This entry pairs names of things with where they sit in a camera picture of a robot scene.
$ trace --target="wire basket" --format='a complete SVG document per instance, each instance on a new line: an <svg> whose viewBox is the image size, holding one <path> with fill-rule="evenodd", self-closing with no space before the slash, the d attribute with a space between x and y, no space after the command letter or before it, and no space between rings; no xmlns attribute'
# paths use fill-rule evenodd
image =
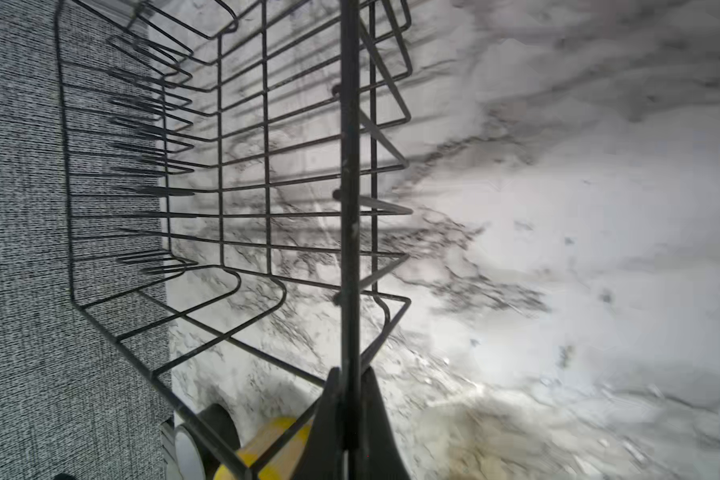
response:
<svg viewBox="0 0 720 480"><path fill-rule="evenodd" d="M409 298L383 293L378 288L379 279L408 258L404 253L382 249L378 218L412 212L378 199L378 176L408 166L405 157L382 132L411 119L396 82L412 73L402 36L411 27L412 21L406 1L395 1L399 2L395 5L401 12L402 22L398 21L399 14L394 11L392 0L367 0L362 3L341 0L337 14L288 38L278 38L276 42L268 40L273 26L304 8L308 1L299 0L284 8L277 4L278 11L268 12L268 2L254 0L243 10L235 12L222 0L215 0L219 13L215 21L222 20L223 24L215 32L187 24L149 2L138 4L133 17L125 25L81 0L58 2L54 31L67 175L71 301L172 405L192 433L238 478L258 478L259 472L278 450L321 408L320 399L265 454L251 466L246 466L160 377L209 348L228 342L316 386L326 386L326 379L234 337L280 309L286 301L288 285L293 283L332 292L330 301L341 308L342 364L340 375L338 370L332 372L335 373L333 377L338 378L338 450L348 453L346 462L350 478L367 476L364 474L367 469L362 466L368 442L362 426L366 408L362 376L411 303ZM361 20L362 15L366 18L365 22ZM67 17L84 18L86 22L96 23L96 28L104 29L108 34L98 43L76 42L75 38L69 37ZM171 29L164 28L166 22L172 24ZM377 33L377 27L382 24L385 32ZM268 67L277 62L278 57L286 56L294 49L303 52L314 44L311 39L335 26L341 29L340 54L306 67L300 64L292 66L287 75L280 74L278 79L273 80ZM148 29L153 33L151 39ZM201 56L187 38L202 40L206 55ZM393 42L398 49L404 66L401 72L390 72L384 64L377 47L384 41ZM107 63L94 63L90 60L91 56L86 55L86 48L92 44L106 53L96 58L107 58ZM232 60L236 53L252 44L260 45L258 59L242 66L235 65L230 71L229 65L234 64ZM368 77L364 79L361 79L361 57L368 60ZM280 89L294 88L299 79L335 64L340 65L341 80L329 85L330 93L323 100L285 112L273 113L270 110L271 94ZM225 89L233 88L236 82L254 71L260 72L261 83L253 92L239 92L236 97L226 94ZM382 89L385 94L391 95L402 115L379 123L377 91ZM198 95L212 98L212 101L197 105L194 98ZM361 108L361 100L368 102L367 113ZM284 121L307 121L310 114L332 104L340 105L339 132L272 145L269 138L271 126ZM237 125L234 115L240 109L258 109L260 120ZM196 128L200 123L205 126ZM262 151L226 158L223 154L225 142L250 132L263 135ZM362 167L360 145L361 136L365 134L370 137L369 165ZM331 142L340 142L341 145L340 156L336 158L336 167L332 171L287 180L270 178L270 159L273 156ZM391 155L392 162L380 162L378 144ZM215 158L215 161L208 161L208 158ZM258 181L225 184L230 169L253 161L263 163ZM216 186L187 187L185 179L197 175L215 177ZM361 178L369 179L370 195L361 195ZM340 209L291 212L273 208L272 192L276 189L324 184L328 180L341 182L340 188L332 192L333 201ZM261 213L241 214L224 207L225 198L251 190L263 192L264 210ZM216 211L192 212L175 208L181 205L181 197L195 195L215 197ZM369 232L362 231L364 227L360 219L364 216L370 217ZM273 240L274 222L305 217L339 218L340 248L279 244ZM197 219L215 222L217 237L176 232L177 221ZM230 236L230 229L240 219L263 222L263 241L240 241ZM361 236L370 236L370 250L361 250ZM216 246L218 261L207 262L178 254L175 248L178 240ZM254 250L256 255L266 258L266 268L254 271L229 264L227 252L231 248ZM279 254L287 250L338 256L341 284L295 278L278 271ZM363 278L361 259L370 259L371 264L371 273ZM89 268L91 263L97 264L95 276L91 273L94 269ZM236 287L182 311L166 304L163 293L166 282L186 272L204 269L215 269L219 274L230 276L235 280ZM100 274L102 271L108 273L105 278ZM243 283L252 279L266 279L271 283L279 291L279 302L225 332L213 329L192 316L201 308L235 295ZM384 312L382 331L363 351L360 348L361 296L373 298L381 307L380 311ZM107 320L107 308L124 308L123 305L136 300L157 305L164 310L164 315L148 321L137 319L127 328ZM156 368L148 367L134 349L128 347L128 341L141 338L148 342L149 335L154 336L156 332L165 334L161 328L174 320L189 322L213 334L214 339Z"/></svg>

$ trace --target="gray textured wall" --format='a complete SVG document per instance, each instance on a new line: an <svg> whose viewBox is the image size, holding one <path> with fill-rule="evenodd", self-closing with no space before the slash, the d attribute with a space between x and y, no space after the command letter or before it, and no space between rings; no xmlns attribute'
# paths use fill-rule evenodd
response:
<svg viewBox="0 0 720 480"><path fill-rule="evenodd" d="M0 478L162 478L170 410L68 302L54 8L0 1ZM109 33L75 15L74 48ZM80 274L91 294L112 287L103 264ZM160 313L123 301L97 314L127 328ZM164 333L140 345L150 362L167 358Z"/></svg>

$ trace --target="metal wire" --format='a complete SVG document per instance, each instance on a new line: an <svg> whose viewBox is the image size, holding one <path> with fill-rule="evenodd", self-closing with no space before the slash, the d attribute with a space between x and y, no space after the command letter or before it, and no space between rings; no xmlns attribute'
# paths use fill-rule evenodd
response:
<svg viewBox="0 0 720 480"><path fill-rule="evenodd" d="M340 14L310 27L307 32L287 39L285 44L277 48L271 48L268 45L268 30L308 4L308 0L297 0L274 15L268 15L266 0L254 0L239 13L234 12L223 0L213 1L221 7L225 14L229 15L229 21L218 32L203 32L148 1L143 1L135 7L134 15L127 25L117 24L99 13L96 8L87 5L84 0L58 1L54 16L54 33L67 187L67 253L70 299L78 311L113 343L152 387L178 411L190 430L235 475L238 475L238 478L258 478L258 472L314 414L317 402L310 406L294 427L287 430L280 439L272 444L267 453L249 468L214 433L211 426L205 425L172 393L160 380L160 376L215 345L227 342L299 378L322 386L325 382L317 376L240 342L233 336L278 311L286 302L289 283L335 291L334 302L342 308L342 374L344 375L342 383L344 385L342 394L344 438L342 446L348 452L348 476L360 478L362 469L359 463L363 444L362 432L359 427L361 417L360 375L368 368L373 357L382 348L384 341L411 304L410 299L406 297L382 293L378 288L378 281L408 258L402 252L381 250L378 238L379 216L412 213L409 208L378 199L378 176L408 166L404 155L383 133L385 128L404 124L411 120L410 110L396 85L397 82L410 76L413 72L412 62L402 37L403 32L408 30L412 24L407 0L398 0L404 17L403 24L398 24L391 0L365 0L364 2L340 0ZM390 27L389 31L383 34L376 33L376 5L378 3L382 4L386 22ZM240 38L236 38L240 21L254 19L257 8L260 11L261 26L249 34L240 34ZM360 12L363 9L368 11L367 26L360 19ZM93 15L99 22L108 24L114 34L106 39L102 48L106 48L112 53L110 58L118 60L113 60L113 64L109 65L90 64L86 61L84 54L80 54L65 44L62 41L64 22L61 20L65 12L67 14L83 12ZM155 17L160 17L161 24L163 22L173 23L173 27L208 41L209 45L215 47L214 58L203 60L197 57L196 52L188 44L178 39L180 35L172 35L168 30L156 24ZM305 41L334 25L338 25L342 33L340 54L298 72L291 72L283 80L270 83L268 63L271 60L286 52L292 52L294 48L303 47ZM150 40L144 33L145 27L160 33L169 43L163 44ZM236 42L225 48L224 40L226 38L234 38ZM235 72L225 74L225 70L222 68L225 60L231 60L232 54L256 38L261 41L260 59ZM405 66L403 72L390 72L384 64L377 44L385 40L394 40ZM369 76L366 84L360 79L360 54L362 52L365 52L369 59ZM336 62L340 62L341 65L341 83L333 86L330 96L305 107L271 115L269 99L273 91ZM190 85L190 81L203 68L215 68L215 75L213 75L215 81L212 82L212 85L202 87ZM262 73L261 90L248 94L238 101L224 104L222 86L231 84L239 80L245 73L257 69ZM377 80L377 72L381 76L380 80ZM377 90L380 88L385 88L392 94L402 112L400 118L378 123ZM194 108L190 95L192 92L207 94L215 92L216 105L212 107L212 111ZM364 94L367 94L369 98L369 114L366 114L360 107L360 99ZM253 105L255 101L261 103L261 120L233 131L224 132L223 114L233 108ZM304 140L277 148L270 147L269 130L272 125L284 120L298 120L300 116L335 103L340 104L341 107L340 134ZM215 119L215 134L212 137L202 137L188 133L189 129L195 125L194 118ZM258 130L263 133L263 152L250 154L243 158L224 160L222 142L225 139ZM364 134L369 134L371 137L370 168L361 168L360 166L360 137ZM270 177L269 160L271 156L336 141L341 142L342 150L341 158L336 159L335 171L289 180L273 180ZM379 144L396 159L397 163L378 165ZM204 149L215 149L216 162L214 164L203 164L186 159L199 145L203 145ZM264 173L259 182L223 186L225 168L258 159L262 159L264 165ZM91 169L91 164L100 165L101 170ZM171 186L171 178L191 176L198 171L213 169L216 169L215 177L218 182L216 188ZM366 175L370 176L371 181L370 196L360 195L360 178ZM87 181L79 182L76 180L78 178L87 179ZM272 189L328 180L341 181L341 188L336 190L333 195L334 200L340 202L340 212L272 212ZM228 214L224 211L224 194L245 190L260 190L264 193L264 213ZM171 198L192 197L197 194L215 194L219 205L218 211L213 214L172 211ZM162 208L157 208L157 202L160 199L163 201ZM124 207L121 212L116 214L102 214L96 207L101 202L123 202ZM281 245L272 240L272 219L331 216L341 218L341 248L319 245ZM360 247L359 231L362 216L371 217L370 250L361 250ZM264 219L264 242L242 242L226 238L225 220L235 218ZM173 221L176 219L205 219L206 221L215 219L218 224L219 236L218 238L206 238L177 234L173 228ZM174 250L174 240L218 245L219 263L203 264L198 260L177 255ZM133 249L107 250L106 245L113 241L128 242L133 245ZM164 241L164 245L162 248L155 248L154 243L148 244L149 241ZM230 246L249 247L261 251L266 258L266 272L244 270L227 265L225 253L226 248ZM277 250L339 255L342 283L333 285L274 274L273 263L276 260L272 253ZM370 256L372 265L371 274L363 279L360 278L361 256ZM380 267L379 258L389 258L390 261L384 267ZM110 262L113 267L118 268L137 268L141 274L146 276L146 281L104 296L89 298L81 293L83 290L80 288L80 279L78 278L81 276L82 270L80 269L84 269L86 263L100 261ZM217 270L219 274L235 278L235 288L191 308L179 311L146 292L151 287L162 286L165 282L188 272L212 269ZM190 315L235 295L246 279L250 281L254 278L268 279L274 287L280 289L279 301L227 332L213 329ZM100 280L102 283L108 282L106 278ZM371 296L384 314L382 331L362 352L360 351L359 329L360 295ZM130 298L148 300L169 314L132 330L115 334L104 326L104 319L96 318L92 313L94 307ZM400 304L394 314L388 302ZM184 352L177 358L154 369L147 368L124 344L127 339L179 319L210 333L213 335L213 340Z"/></svg>

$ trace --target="yellow cylinder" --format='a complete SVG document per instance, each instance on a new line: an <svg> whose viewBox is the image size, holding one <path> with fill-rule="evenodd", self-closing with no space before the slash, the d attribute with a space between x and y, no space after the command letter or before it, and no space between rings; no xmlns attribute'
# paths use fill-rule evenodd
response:
<svg viewBox="0 0 720 480"><path fill-rule="evenodd" d="M264 427L261 427L256 436L245 446L237 451L237 455L247 465L251 466L258 457L266 452L271 444L278 439L293 423L296 421L293 417L278 417L271 420ZM298 460L304 452L307 444L309 430L312 427L310 420L304 427L294 435L288 443L280 448L269 463L259 472L261 480L289 480L296 469ZM224 465L216 470L213 480L237 480L230 470Z"/></svg>

